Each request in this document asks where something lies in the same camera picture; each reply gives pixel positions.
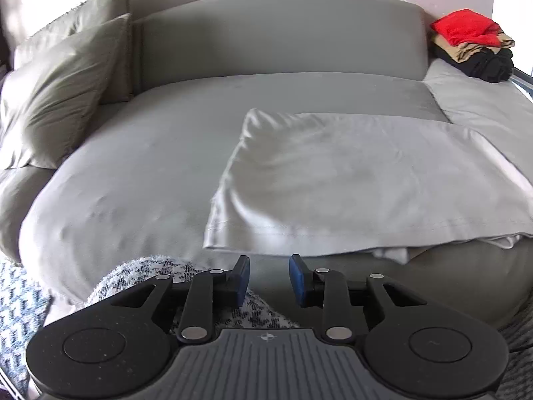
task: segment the folded clothes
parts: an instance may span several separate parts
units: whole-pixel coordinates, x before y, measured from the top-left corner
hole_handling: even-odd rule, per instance
[[[457,10],[431,24],[450,45],[464,42],[499,47],[498,34],[502,29],[492,19],[470,9]]]
[[[509,49],[501,49],[495,54],[489,48],[483,47],[467,61],[457,63],[444,49],[433,44],[435,55],[451,64],[464,74],[473,78],[480,78],[487,82],[507,81],[513,73],[513,53]]]
[[[499,47],[487,47],[494,54],[500,52],[502,48],[511,48],[514,46],[514,41],[507,34],[500,33],[498,35],[500,41]],[[436,34],[432,38],[432,42],[440,46],[448,55],[453,58],[457,63],[463,63],[467,61],[472,55],[478,53],[483,49],[483,45],[471,44],[469,42],[464,42],[457,46],[450,45],[445,37],[441,34]]]

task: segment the gray bedsheet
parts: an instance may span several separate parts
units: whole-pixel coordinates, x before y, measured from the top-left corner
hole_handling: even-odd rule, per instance
[[[202,249],[210,198],[250,108],[280,112],[394,114],[446,121],[420,82],[355,73],[295,73],[184,81],[132,100],[62,165],[22,225],[28,271],[83,300],[116,265],[151,254],[230,268],[238,254]],[[406,266],[368,254],[313,258],[352,279],[383,272],[494,324],[526,297],[531,240],[512,250],[443,245]],[[285,257],[253,256],[251,288],[301,323]]]
[[[20,226],[54,171],[31,165],[0,170],[0,257],[20,262]]]

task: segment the pillow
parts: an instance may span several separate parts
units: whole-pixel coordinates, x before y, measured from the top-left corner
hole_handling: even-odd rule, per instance
[[[20,262],[20,226],[54,170],[37,167],[0,170],[0,252]]]
[[[18,45],[13,68],[20,68],[74,33],[96,27],[127,13],[131,13],[130,0],[87,0]],[[102,95],[101,103],[129,101],[132,95],[130,32],[124,36],[119,48],[113,75]]]
[[[7,75],[0,94],[0,169],[58,168],[82,139],[130,15],[73,34]]]

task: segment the headboard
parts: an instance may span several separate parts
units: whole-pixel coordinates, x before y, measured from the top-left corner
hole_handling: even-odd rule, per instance
[[[201,0],[134,23],[137,93],[188,79],[359,72],[421,80],[424,12],[398,0]]]

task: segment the blue and white rug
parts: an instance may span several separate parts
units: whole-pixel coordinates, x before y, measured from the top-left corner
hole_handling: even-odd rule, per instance
[[[11,383],[23,396],[28,389],[26,344],[44,324],[50,302],[25,269],[0,259],[0,367],[9,378],[2,385]]]

